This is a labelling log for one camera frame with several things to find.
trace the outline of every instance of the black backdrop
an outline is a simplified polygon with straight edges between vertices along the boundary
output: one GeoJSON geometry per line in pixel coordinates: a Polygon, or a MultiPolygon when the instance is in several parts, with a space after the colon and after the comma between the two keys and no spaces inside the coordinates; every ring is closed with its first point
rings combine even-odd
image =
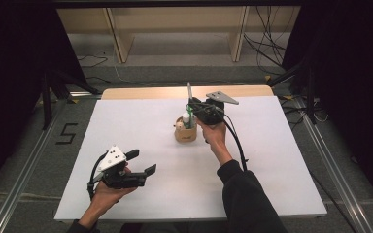
{"type": "MultiPolygon", "coordinates": [[[[309,57],[316,74],[314,90],[373,185],[373,1],[337,2],[328,9],[301,10],[285,65],[288,69],[300,61],[316,35],[314,28],[329,20],[330,29],[309,57]]],[[[295,89],[307,87],[307,78],[297,77],[295,89]]]]}
{"type": "Polygon", "coordinates": [[[47,69],[86,83],[55,9],[0,0],[0,168],[27,127],[47,69]]]}

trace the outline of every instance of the white tabletop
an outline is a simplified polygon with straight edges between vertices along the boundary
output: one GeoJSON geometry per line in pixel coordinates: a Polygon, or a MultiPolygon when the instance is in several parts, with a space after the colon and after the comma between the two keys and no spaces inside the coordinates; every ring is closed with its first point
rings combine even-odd
{"type": "MultiPolygon", "coordinates": [[[[283,110],[275,96],[236,97],[225,104],[248,169],[261,182],[279,216],[323,216],[326,209],[309,175],[283,110]]],[[[56,220],[80,218],[89,205],[86,191],[97,158],[116,144],[123,152],[139,149],[129,161],[133,172],[156,164],[146,185],[122,198],[101,219],[179,221],[225,219],[220,165],[204,142],[178,143],[175,120],[185,112],[186,99],[99,100],[75,166],[56,212],[56,220]]],[[[227,146],[240,161],[233,137],[227,146]]]]}

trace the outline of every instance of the aluminum rail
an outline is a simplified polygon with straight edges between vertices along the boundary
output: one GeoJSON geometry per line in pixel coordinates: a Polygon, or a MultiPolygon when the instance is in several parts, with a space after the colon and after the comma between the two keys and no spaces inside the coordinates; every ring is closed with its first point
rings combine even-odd
{"type": "Polygon", "coordinates": [[[231,7],[304,6],[325,4],[321,0],[14,0],[15,5],[68,8],[144,8],[144,7],[231,7]]]}
{"type": "Polygon", "coordinates": [[[38,163],[39,158],[41,157],[45,149],[45,146],[48,143],[48,138],[50,137],[51,132],[53,131],[53,127],[55,126],[60,113],[62,113],[63,109],[66,106],[66,100],[60,100],[58,104],[56,105],[56,108],[53,111],[53,119],[51,123],[49,124],[46,130],[42,131],[41,136],[38,139],[38,142],[29,154],[29,157],[26,160],[25,165],[23,166],[19,176],[17,177],[17,181],[14,183],[13,188],[9,192],[6,200],[0,208],[0,232],[3,232],[5,230],[12,216],[12,213],[14,212],[14,209],[17,206],[17,202],[19,201],[20,195],[24,191],[29,181],[29,178],[31,177],[36,167],[36,164],[38,163]]]}
{"type": "MultiPolygon", "coordinates": [[[[297,108],[305,108],[305,104],[302,102],[302,100],[298,99],[295,100],[295,106],[297,108]]],[[[322,157],[322,161],[328,170],[329,176],[334,181],[334,184],[340,193],[340,196],[343,199],[354,224],[356,225],[356,230],[360,233],[372,233],[373,228],[366,217],[364,209],[361,207],[356,199],[356,196],[348,185],[348,182],[342,174],[340,167],[337,165],[331,151],[323,140],[317,125],[314,125],[306,115],[304,115],[304,124],[307,127],[314,144],[320,152],[320,156],[322,157]]]]}

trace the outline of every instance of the metal rod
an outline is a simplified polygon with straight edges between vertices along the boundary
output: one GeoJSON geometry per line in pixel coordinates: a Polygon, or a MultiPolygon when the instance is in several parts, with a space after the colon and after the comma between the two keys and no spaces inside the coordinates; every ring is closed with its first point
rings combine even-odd
{"type": "MultiPolygon", "coordinates": [[[[302,100],[298,99],[295,100],[295,106],[298,108],[305,108],[305,104],[302,102],[302,100]]],[[[322,157],[322,161],[328,170],[329,176],[334,181],[334,184],[340,193],[340,196],[343,199],[354,224],[356,225],[357,231],[360,233],[373,232],[364,209],[358,203],[356,196],[348,185],[348,182],[342,174],[341,169],[338,167],[334,157],[331,154],[331,151],[327,147],[317,125],[313,125],[311,120],[305,115],[304,124],[307,127],[314,144],[319,150],[320,156],[322,157]]]]}
{"type": "Polygon", "coordinates": [[[17,202],[19,201],[20,195],[24,191],[29,181],[29,178],[31,177],[36,167],[36,164],[38,163],[39,158],[41,157],[42,152],[45,149],[45,146],[47,145],[48,138],[51,135],[51,132],[56,123],[56,120],[58,116],[60,115],[60,113],[63,111],[65,106],[66,106],[66,100],[61,100],[56,105],[53,120],[48,125],[48,128],[42,131],[41,136],[38,139],[38,142],[36,143],[31,153],[29,154],[29,157],[26,160],[26,163],[23,166],[22,171],[17,177],[17,181],[12,187],[12,190],[8,194],[6,200],[2,204],[0,208],[0,232],[3,232],[5,230],[5,227],[7,226],[12,216],[12,213],[14,212],[15,207],[17,206],[17,202]]]}

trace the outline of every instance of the black sleeve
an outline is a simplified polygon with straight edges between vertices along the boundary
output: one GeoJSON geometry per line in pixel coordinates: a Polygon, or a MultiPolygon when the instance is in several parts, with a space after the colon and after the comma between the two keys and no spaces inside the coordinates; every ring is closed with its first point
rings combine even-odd
{"type": "Polygon", "coordinates": [[[222,199],[229,232],[287,232],[253,172],[243,172],[239,163],[231,160],[217,174],[224,185],[222,199]]]}
{"type": "Polygon", "coordinates": [[[77,220],[74,220],[66,233],[97,233],[99,231],[96,229],[96,225],[97,224],[95,223],[92,229],[87,229],[81,226],[77,220]]]}

